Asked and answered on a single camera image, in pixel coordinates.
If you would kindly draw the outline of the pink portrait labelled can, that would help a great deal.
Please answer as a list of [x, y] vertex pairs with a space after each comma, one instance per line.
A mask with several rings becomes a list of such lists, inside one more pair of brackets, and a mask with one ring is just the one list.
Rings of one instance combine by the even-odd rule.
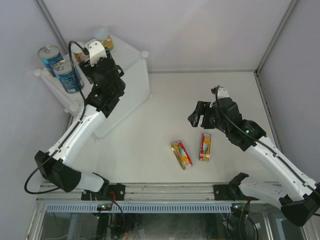
[[78, 47], [76, 44], [73, 44], [71, 46], [71, 52], [73, 53], [78, 63], [81, 63], [87, 60], [87, 56], [83, 53], [82, 49]]

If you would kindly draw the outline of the dark blue tall can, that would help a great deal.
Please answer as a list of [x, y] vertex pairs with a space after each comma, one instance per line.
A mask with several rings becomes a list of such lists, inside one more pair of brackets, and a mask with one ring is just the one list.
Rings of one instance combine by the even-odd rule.
[[76, 83], [76, 78], [74, 76], [70, 60], [61, 60], [57, 62], [53, 66], [53, 72], [55, 73], [56, 77], [59, 79], [61, 85], [67, 93], [75, 94], [80, 91], [79, 89], [83, 89], [84, 82], [80, 78], [79, 71], [77, 69], [75, 69], [75, 72], [79, 77], [79, 87]]

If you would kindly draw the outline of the green can with plastic lid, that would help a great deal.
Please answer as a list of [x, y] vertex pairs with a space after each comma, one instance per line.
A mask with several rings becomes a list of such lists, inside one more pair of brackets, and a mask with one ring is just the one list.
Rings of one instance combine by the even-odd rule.
[[94, 38], [99, 41], [104, 48], [108, 48], [110, 51], [114, 49], [114, 43], [107, 27], [98, 28], [94, 32]]

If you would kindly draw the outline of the light blue labelled can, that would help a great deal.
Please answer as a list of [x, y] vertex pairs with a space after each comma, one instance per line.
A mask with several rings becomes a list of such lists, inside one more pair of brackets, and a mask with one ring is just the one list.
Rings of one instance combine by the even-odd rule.
[[37, 55], [51, 75], [56, 77], [54, 73], [54, 65], [63, 60], [59, 48], [55, 45], [47, 45], [40, 48]]

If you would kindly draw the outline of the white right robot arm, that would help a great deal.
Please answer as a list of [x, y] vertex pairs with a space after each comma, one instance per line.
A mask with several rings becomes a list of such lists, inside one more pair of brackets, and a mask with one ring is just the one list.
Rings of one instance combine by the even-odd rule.
[[253, 155], [280, 184], [261, 182], [239, 173], [229, 182], [230, 195], [264, 201], [278, 209], [294, 225], [304, 226], [320, 208], [320, 184], [299, 170], [254, 121], [243, 119], [238, 105], [223, 97], [215, 102], [198, 101], [187, 118], [192, 127], [217, 129], [243, 152]]

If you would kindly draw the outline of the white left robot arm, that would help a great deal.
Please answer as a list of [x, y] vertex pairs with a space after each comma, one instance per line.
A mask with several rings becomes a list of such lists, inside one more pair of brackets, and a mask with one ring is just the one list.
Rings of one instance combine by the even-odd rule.
[[85, 100], [85, 110], [47, 152], [38, 151], [34, 159], [41, 176], [66, 193], [74, 189], [91, 191], [98, 200], [109, 196], [109, 181], [97, 173], [73, 168], [76, 156], [94, 130], [104, 122], [125, 93], [122, 68], [112, 58], [82, 65], [84, 74], [93, 81]]

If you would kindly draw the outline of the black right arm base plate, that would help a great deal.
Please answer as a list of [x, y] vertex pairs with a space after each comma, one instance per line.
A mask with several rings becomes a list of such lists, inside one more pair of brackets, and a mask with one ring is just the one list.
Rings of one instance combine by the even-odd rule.
[[240, 198], [239, 188], [229, 184], [213, 185], [213, 193], [216, 201], [235, 201]]

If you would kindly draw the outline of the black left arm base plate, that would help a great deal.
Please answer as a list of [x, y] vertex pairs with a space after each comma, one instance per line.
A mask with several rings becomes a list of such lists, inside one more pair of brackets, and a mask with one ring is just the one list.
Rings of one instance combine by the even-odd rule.
[[104, 185], [98, 192], [84, 190], [81, 194], [82, 201], [123, 201], [125, 198], [126, 186], [124, 184]]

